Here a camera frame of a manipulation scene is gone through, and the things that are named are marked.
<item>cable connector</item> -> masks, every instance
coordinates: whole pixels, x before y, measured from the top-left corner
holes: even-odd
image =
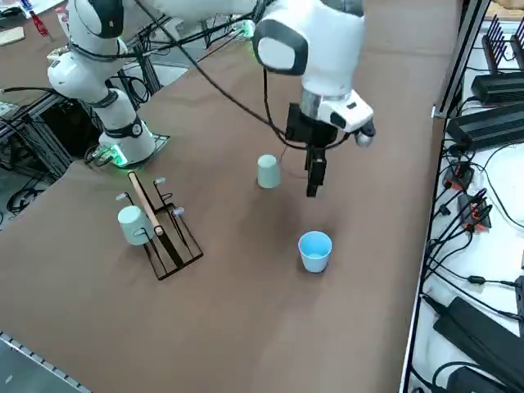
[[[481,276],[469,276],[468,282],[476,285],[484,285],[486,284],[486,279]]]
[[[514,313],[509,313],[508,311],[501,311],[501,310],[497,311],[497,314],[502,315],[506,318],[510,318],[514,321],[524,323],[524,317],[521,315],[516,315]]]
[[[423,293],[422,298],[426,301],[426,303],[435,310],[435,312],[439,315],[444,315],[448,312],[448,308],[443,305],[442,303],[439,303],[435,299],[433,299],[431,296]]]
[[[512,288],[518,288],[518,289],[522,289],[522,285],[517,283],[517,282],[511,282],[511,281],[499,281],[499,283],[501,283],[502,285],[506,285],[508,287],[512,287]]]
[[[438,214],[441,215],[451,215],[451,211],[448,209],[448,206],[440,205],[439,210],[437,211]]]

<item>metal rack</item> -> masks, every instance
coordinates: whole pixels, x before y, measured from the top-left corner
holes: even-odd
[[[168,192],[163,194],[160,192],[159,185],[165,181],[165,178],[158,178],[153,181],[153,186],[161,203],[160,207],[155,208],[151,198],[147,195],[146,190],[140,183],[138,176],[133,171],[130,171],[128,176],[134,186],[135,192],[138,194],[138,199],[142,203],[142,207],[146,211],[147,217],[153,223],[155,232],[153,237],[149,237],[147,230],[142,228],[142,233],[138,233],[137,236],[147,236],[148,242],[143,245],[144,251],[156,277],[160,281],[165,280],[196,260],[199,260],[204,256],[204,253],[183,218],[183,209],[175,206],[172,202],[167,203],[167,201],[173,197],[173,193]],[[119,201],[124,198],[127,198],[131,206],[135,205],[133,199],[127,192],[118,195],[116,199]],[[179,252],[180,248],[177,249],[173,244],[172,238],[166,232],[166,227],[159,221],[159,219],[165,219],[166,217],[169,218],[178,236],[178,245],[182,248],[181,252]]]

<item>table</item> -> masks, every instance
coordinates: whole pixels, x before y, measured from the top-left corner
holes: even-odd
[[[376,111],[376,144],[330,152],[314,200],[291,175],[258,189],[258,156],[282,145],[195,70],[160,91],[140,114],[172,138],[140,176],[167,178],[204,258],[158,282],[115,219],[126,177],[75,163],[0,238],[2,330],[93,391],[398,386],[436,169],[429,114],[454,5],[368,2],[355,87]],[[246,43],[201,64],[263,113],[261,68]],[[284,124],[300,82],[272,75],[269,88]],[[304,159],[289,151],[282,165],[302,175]],[[296,243],[309,229],[334,241],[323,275],[300,267]]]
[[[518,22],[503,22],[505,36],[508,38],[517,26]],[[481,47],[481,36],[487,31],[488,27],[489,22],[485,22],[481,27],[481,32],[475,40],[476,44],[474,47]],[[474,68],[487,69],[484,52],[482,50],[473,49],[468,65]],[[503,59],[500,68],[517,68],[517,62],[506,61]],[[487,72],[466,70],[463,78],[463,101],[472,96],[472,81],[475,76],[481,74],[487,74]],[[485,110],[487,109],[479,107],[478,102],[467,102],[463,106],[462,113],[469,115],[471,113]],[[444,134],[443,138],[450,138],[450,136]],[[452,144],[452,142],[446,141],[444,146],[449,147]],[[475,155],[473,162],[484,166],[495,151],[496,148],[478,152]],[[449,162],[446,159],[443,159],[440,168],[444,169],[448,165]],[[474,195],[480,189],[484,187],[487,188],[488,203],[494,206],[494,209],[490,212],[493,228],[488,233],[474,235],[471,245],[466,250],[446,260],[444,266],[464,277],[479,275],[489,280],[505,280],[513,282],[516,278],[522,275],[522,252],[524,251],[524,238],[522,237],[522,231],[520,231],[516,225],[510,223],[502,212],[499,203],[495,199],[493,190],[488,184],[486,176],[481,172],[481,169],[474,167],[474,170],[475,176],[472,185],[468,189],[468,194]],[[524,170],[524,147],[522,145],[508,147],[497,152],[493,159],[490,160],[486,170],[495,190],[499,194],[499,197],[503,201],[508,212],[510,212],[510,215],[517,222],[522,222],[524,219],[524,210],[520,207],[520,196],[524,193],[524,189],[518,179],[520,177],[520,171]],[[436,184],[436,195],[440,195],[444,190],[441,180],[442,176],[439,177],[439,181]],[[447,202],[455,193],[456,191],[454,190],[448,191],[433,206],[433,214],[438,211],[442,203]],[[449,209],[451,212],[449,217],[446,218],[440,215],[433,221],[433,224],[430,227],[431,231],[429,233],[429,238],[438,237],[448,226],[450,220],[459,212],[456,202],[449,205]],[[440,258],[437,259],[439,260],[444,255],[448,254],[448,252],[464,246],[466,242],[466,235],[463,235],[447,243],[439,254]],[[497,309],[511,313],[517,312],[515,291],[512,288],[489,283],[479,287],[456,278],[452,273],[443,269],[439,269],[439,274],[449,279],[455,285],[461,287],[464,291],[467,291],[471,295],[483,300]],[[430,292],[433,298],[444,305],[448,305],[456,296],[460,296],[473,306],[482,310],[497,323],[517,336],[520,336],[519,326],[516,321],[490,312],[482,305],[479,305],[474,300],[468,299],[465,295],[450,287],[435,275],[432,275],[426,281],[422,289],[426,293]],[[436,315],[433,309],[429,307],[426,302],[420,302],[419,312],[418,314],[415,312],[414,315],[418,318],[413,325],[413,358],[411,364],[422,377],[427,381],[430,381],[433,373],[442,364],[446,364],[449,361],[470,360],[464,353],[433,330],[433,323],[436,321]],[[449,375],[455,369],[456,368],[449,368],[440,375],[438,378],[439,386],[446,385]],[[415,387],[424,387],[413,375],[409,377],[409,382],[411,389]]]

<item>black device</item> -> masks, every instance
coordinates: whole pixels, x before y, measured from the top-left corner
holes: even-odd
[[[433,328],[493,377],[524,390],[524,341],[464,299],[455,297]]]
[[[472,203],[473,196],[462,194],[458,196],[458,210],[462,211],[460,220],[464,228],[475,228],[476,231],[483,232],[491,228],[490,215],[487,214],[480,221],[480,212],[488,207],[486,200],[480,203]]]
[[[506,386],[469,367],[453,371],[449,375],[447,389],[453,393],[509,393]]]
[[[515,297],[517,300],[517,315],[524,317],[524,276],[521,276],[515,280],[520,287],[515,288]],[[521,338],[524,338],[524,323],[519,322],[518,327],[521,333]]]
[[[20,26],[24,22],[25,15],[19,7],[10,7],[0,11],[0,31]]]
[[[444,187],[453,188],[457,191],[466,191],[473,180],[475,170],[467,161],[453,161],[449,164],[444,174],[442,184]]]
[[[524,102],[524,72],[478,75],[472,91],[483,105]]]
[[[469,151],[524,141],[524,103],[451,119],[446,132]]]

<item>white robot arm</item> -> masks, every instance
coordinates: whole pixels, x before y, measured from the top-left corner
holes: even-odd
[[[353,90],[352,77],[364,38],[363,0],[143,0],[154,15],[185,21],[253,11],[259,62],[272,72],[299,75],[300,104],[291,104],[286,139],[308,147],[308,196],[323,184],[325,148],[338,130],[367,146],[375,134],[373,110]],[[147,23],[134,0],[70,0],[71,52],[48,69],[52,86],[88,103],[106,128],[101,144],[120,157],[117,165],[145,160],[155,150],[147,126],[127,96],[105,81],[124,64],[120,35]]]

